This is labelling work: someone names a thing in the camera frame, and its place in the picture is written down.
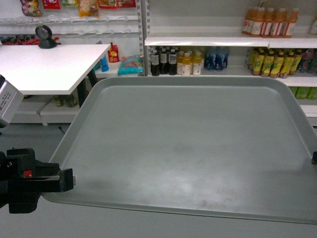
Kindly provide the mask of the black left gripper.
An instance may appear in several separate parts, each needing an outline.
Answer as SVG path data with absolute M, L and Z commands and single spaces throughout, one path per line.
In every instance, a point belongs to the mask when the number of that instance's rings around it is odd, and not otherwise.
M 76 184 L 73 169 L 60 170 L 57 163 L 35 158 L 31 148 L 0 153 L 0 206 L 8 205 L 10 214 L 28 214 L 36 210 L 46 191 L 47 180 L 59 175 L 59 192 L 70 191 Z

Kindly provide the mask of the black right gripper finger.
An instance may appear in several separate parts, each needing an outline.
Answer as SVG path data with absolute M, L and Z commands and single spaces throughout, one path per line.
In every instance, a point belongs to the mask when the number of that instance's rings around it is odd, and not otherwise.
M 313 152 L 313 157 L 311 159 L 312 164 L 317 164 L 317 151 Z

